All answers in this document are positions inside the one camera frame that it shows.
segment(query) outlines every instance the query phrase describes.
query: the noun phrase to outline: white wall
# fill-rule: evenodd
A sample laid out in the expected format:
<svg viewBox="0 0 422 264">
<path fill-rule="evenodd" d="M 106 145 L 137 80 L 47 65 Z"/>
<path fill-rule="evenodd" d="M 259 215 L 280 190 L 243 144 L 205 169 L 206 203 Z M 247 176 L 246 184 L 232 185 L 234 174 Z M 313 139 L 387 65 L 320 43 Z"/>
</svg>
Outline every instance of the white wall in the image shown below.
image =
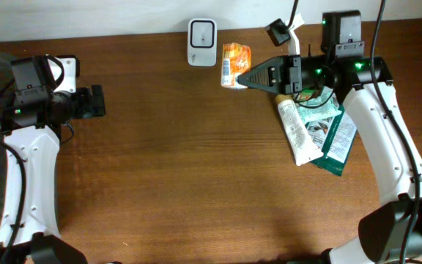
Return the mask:
<svg viewBox="0 0 422 264">
<path fill-rule="evenodd" d="M 183 32 L 191 18 L 219 29 L 266 26 L 289 18 L 292 0 L 0 0 L 0 41 Z M 358 9 L 375 20 L 380 0 L 301 0 L 306 23 L 322 12 Z M 422 0 L 387 1 L 385 19 L 422 18 Z"/>
</svg>

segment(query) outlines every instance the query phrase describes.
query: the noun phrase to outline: orange package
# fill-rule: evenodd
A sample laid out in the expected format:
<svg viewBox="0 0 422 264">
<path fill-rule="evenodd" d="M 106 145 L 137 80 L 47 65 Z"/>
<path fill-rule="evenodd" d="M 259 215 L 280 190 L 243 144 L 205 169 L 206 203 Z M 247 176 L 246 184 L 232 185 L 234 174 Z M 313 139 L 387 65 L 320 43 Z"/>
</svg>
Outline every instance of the orange package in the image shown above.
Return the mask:
<svg viewBox="0 0 422 264">
<path fill-rule="evenodd" d="M 237 43 L 223 45 L 223 65 L 221 71 L 221 85 L 225 88 L 245 89 L 247 86 L 239 84 L 237 77 L 250 69 L 250 47 Z"/>
</svg>

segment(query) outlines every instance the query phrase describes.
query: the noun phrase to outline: green indicator light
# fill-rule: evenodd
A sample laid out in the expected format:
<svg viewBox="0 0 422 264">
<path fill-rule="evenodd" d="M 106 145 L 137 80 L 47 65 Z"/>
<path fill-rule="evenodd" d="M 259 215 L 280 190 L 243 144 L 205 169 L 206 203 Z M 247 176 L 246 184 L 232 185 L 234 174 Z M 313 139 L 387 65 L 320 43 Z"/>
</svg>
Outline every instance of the green indicator light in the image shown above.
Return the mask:
<svg viewBox="0 0 422 264">
<path fill-rule="evenodd" d="M 355 63 L 355 66 L 356 66 L 356 68 L 357 68 L 358 70 L 360 70 L 360 69 L 364 66 L 364 64 L 363 64 L 363 63 L 360 63 L 360 62 L 356 62 L 356 63 Z"/>
</svg>

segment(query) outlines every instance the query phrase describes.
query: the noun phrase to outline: wood surface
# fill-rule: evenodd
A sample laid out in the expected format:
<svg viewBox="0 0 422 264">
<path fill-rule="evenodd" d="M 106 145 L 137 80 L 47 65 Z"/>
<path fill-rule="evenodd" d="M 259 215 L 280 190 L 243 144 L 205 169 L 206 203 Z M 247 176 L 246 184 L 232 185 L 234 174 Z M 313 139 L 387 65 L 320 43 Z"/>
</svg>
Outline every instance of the wood surface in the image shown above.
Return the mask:
<svg viewBox="0 0 422 264">
<path fill-rule="evenodd" d="M 373 23 L 363 24 L 370 47 Z M 297 30 L 320 54 L 321 26 Z M 90 263 L 252 263 L 319 254 L 357 235 L 377 186 L 356 136 L 342 177 L 298 167 L 274 97 L 220 86 L 191 67 L 186 33 L 0 43 L 18 57 L 75 54 L 78 86 L 102 84 L 107 115 L 73 121 L 59 152 L 59 228 Z M 252 49 L 252 64 L 286 54 L 263 29 L 219 31 Z M 387 21 L 377 54 L 395 79 L 422 155 L 422 20 Z"/>
</svg>

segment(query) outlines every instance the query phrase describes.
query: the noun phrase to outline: teal packet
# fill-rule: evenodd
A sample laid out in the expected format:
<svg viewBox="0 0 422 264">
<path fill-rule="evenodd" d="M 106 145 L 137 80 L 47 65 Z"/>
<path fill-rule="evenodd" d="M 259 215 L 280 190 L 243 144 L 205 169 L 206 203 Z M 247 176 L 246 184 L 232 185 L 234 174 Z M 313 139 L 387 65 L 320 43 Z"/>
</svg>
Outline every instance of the teal packet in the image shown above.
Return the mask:
<svg viewBox="0 0 422 264">
<path fill-rule="evenodd" d="M 357 128 L 351 117 L 344 112 L 343 106 L 340 106 L 338 110 L 341 111 L 340 115 L 309 122 L 306 127 L 314 143 L 323 152 L 321 158 L 311 163 L 341 176 L 351 152 Z"/>
</svg>

